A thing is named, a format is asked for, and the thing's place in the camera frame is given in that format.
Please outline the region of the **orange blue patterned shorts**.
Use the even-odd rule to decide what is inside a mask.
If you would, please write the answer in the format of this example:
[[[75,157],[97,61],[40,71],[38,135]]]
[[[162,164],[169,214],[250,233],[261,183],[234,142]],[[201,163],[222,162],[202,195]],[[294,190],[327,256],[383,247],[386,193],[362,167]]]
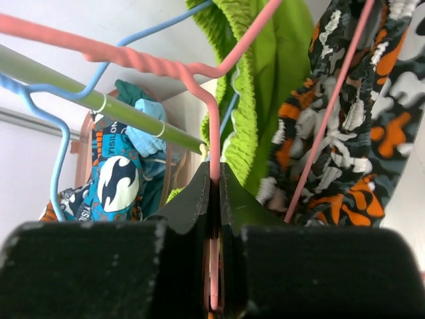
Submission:
[[[88,181],[58,194],[65,221],[139,221],[143,170],[127,126],[103,117],[92,130],[92,167]]]

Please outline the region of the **teal green shorts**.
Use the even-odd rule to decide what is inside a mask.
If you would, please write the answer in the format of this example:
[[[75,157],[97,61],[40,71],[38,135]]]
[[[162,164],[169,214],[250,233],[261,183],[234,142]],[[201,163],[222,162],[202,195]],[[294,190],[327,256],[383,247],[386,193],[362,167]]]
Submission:
[[[156,120],[167,121],[162,103],[150,96],[142,87],[123,80],[117,80],[115,86],[118,100]],[[175,173],[184,163],[185,153],[181,150],[174,152],[164,140],[131,126],[126,128],[126,136],[137,150],[141,162],[143,182],[139,209],[142,217],[146,218],[160,208],[163,188],[169,185],[165,181],[167,156],[171,156],[171,171]]]

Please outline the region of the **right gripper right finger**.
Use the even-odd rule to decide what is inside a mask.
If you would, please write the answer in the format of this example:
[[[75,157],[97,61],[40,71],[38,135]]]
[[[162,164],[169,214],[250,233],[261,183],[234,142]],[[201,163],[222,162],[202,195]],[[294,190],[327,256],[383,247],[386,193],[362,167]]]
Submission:
[[[294,227],[220,166],[225,318],[423,318],[424,285],[396,232]]]

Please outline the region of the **orange grey camouflage shorts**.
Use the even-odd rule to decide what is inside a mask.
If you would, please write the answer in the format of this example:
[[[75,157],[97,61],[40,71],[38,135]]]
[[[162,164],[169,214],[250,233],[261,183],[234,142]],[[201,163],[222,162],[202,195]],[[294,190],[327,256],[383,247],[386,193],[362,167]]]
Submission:
[[[377,227],[424,110],[424,2],[332,1],[309,46],[310,74],[278,112],[257,201],[295,225]],[[337,83],[350,43],[357,47]]]

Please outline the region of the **light blue shorts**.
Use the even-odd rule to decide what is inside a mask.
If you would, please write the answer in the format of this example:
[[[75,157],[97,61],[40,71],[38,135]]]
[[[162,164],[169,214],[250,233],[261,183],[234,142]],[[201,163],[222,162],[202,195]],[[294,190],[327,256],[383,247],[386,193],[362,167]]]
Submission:
[[[160,133],[164,131],[164,125],[159,124],[167,119],[162,103],[140,98],[135,102],[134,108],[143,113],[141,124],[128,126],[126,129],[126,134],[135,150],[143,158],[165,152],[166,142],[160,137]]]

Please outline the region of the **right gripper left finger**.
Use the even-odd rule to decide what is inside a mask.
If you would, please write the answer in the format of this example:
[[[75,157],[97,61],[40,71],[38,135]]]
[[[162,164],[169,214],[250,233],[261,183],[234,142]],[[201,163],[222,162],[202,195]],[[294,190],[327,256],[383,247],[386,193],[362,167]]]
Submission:
[[[2,318],[206,318],[209,165],[144,221],[28,222],[1,249]]]

